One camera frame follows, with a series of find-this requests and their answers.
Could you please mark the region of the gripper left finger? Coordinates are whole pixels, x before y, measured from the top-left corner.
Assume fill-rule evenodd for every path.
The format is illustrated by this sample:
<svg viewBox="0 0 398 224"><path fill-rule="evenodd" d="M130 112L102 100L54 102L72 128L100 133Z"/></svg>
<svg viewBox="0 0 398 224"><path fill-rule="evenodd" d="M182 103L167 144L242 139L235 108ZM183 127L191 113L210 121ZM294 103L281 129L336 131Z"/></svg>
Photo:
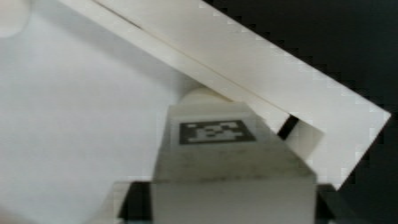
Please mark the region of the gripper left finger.
<svg viewBox="0 0 398 224"><path fill-rule="evenodd" d="M118 182L105 198L100 224L153 224L150 182Z"/></svg>

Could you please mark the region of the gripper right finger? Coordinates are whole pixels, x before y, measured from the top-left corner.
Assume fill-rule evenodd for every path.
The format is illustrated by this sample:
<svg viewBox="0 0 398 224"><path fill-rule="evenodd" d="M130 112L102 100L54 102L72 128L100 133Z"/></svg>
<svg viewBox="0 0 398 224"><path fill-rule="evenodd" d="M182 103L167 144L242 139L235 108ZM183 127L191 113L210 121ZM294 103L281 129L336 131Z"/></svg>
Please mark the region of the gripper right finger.
<svg viewBox="0 0 398 224"><path fill-rule="evenodd" d="M320 184L317 188L315 224L363 224L331 184Z"/></svg>

